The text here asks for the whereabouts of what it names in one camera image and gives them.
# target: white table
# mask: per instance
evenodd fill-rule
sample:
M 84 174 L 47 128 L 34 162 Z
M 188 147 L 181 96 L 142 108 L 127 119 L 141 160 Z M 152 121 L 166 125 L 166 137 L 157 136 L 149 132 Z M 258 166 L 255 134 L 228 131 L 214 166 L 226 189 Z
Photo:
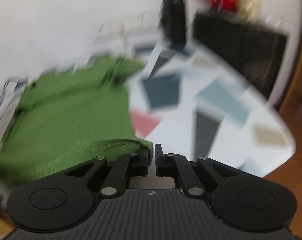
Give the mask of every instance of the white table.
M 196 161 L 199 157 L 199 153 L 195 154 L 198 112 L 219 122 L 210 150 L 203 153 L 205 156 L 264 177 L 294 154 L 295 141 L 280 116 L 253 86 L 248 84 L 247 88 L 243 77 L 204 46 L 194 46 L 189 58 L 176 54 L 158 70 L 153 78 L 180 75 L 179 103 L 152 108 L 141 80 L 149 77 L 165 48 L 163 42 L 158 42 L 145 69 L 127 82 L 130 88 L 129 110 L 133 112 L 133 118 L 138 116 L 158 121 L 153 130 L 151 127 L 151 131 L 143 133 L 139 130 L 141 124 L 138 124 L 137 135 L 154 144 L 160 143 L 164 153 L 183 154 L 188 160 Z M 247 118 L 239 120 L 237 115 L 217 107 L 215 102 L 199 98 L 201 91 L 213 83 L 225 88 L 247 109 Z M 199 129 L 207 132 L 206 127 Z

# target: wooden furniture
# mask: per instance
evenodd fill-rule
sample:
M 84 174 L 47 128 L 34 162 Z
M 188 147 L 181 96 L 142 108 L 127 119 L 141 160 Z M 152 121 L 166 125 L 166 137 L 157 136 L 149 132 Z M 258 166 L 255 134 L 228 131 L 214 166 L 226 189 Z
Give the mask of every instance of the wooden furniture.
M 279 113 L 295 137 L 297 151 L 266 178 L 289 188 L 298 199 L 298 211 L 291 230 L 302 239 L 302 39 L 297 66 Z

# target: patterned tablecloth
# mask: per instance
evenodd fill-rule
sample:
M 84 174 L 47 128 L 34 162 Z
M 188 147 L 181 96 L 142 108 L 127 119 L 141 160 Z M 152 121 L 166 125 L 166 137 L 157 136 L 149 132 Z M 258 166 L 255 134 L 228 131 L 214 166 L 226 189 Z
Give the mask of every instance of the patterned tablecloth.
M 136 135 L 190 161 L 208 156 L 263 177 L 295 152 L 277 112 L 233 68 L 195 42 L 133 45 L 146 67 L 127 81 Z

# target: white wall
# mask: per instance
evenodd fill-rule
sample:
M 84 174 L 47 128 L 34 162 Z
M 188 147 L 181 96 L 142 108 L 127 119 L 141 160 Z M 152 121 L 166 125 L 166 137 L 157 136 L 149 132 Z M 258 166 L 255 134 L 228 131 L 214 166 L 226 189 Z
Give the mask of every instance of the white wall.
M 272 94 L 269 98 L 275 104 L 281 97 L 286 83 L 290 78 L 300 44 L 302 28 L 302 0 L 262 0 L 262 12 L 283 19 L 282 30 L 288 35 L 286 52 L 276 80 Z
M 160 10 L 162 0 L 0 0 L 0 87 L 13 75 L 37 76 L 45 68 L 69 63 L 90 53 L 96 23 L 144 10 Z M 296 50 L 302 0 L 262 0 L 263 11 L 284 16 L 290 34 L 282 70 L 270 101 L 281 95 Z M 187 0 L 188 19 L 205 7 Z

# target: crosshair logo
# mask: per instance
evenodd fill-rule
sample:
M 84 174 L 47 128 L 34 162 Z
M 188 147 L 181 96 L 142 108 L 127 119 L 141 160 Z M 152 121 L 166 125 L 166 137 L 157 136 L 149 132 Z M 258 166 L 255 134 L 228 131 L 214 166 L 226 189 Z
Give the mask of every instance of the crosshair logo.
M 148 194 L 149 194 L 150 196 L 155 196 L 157 193 L 156 193 L 155 191 L 150 191 Z

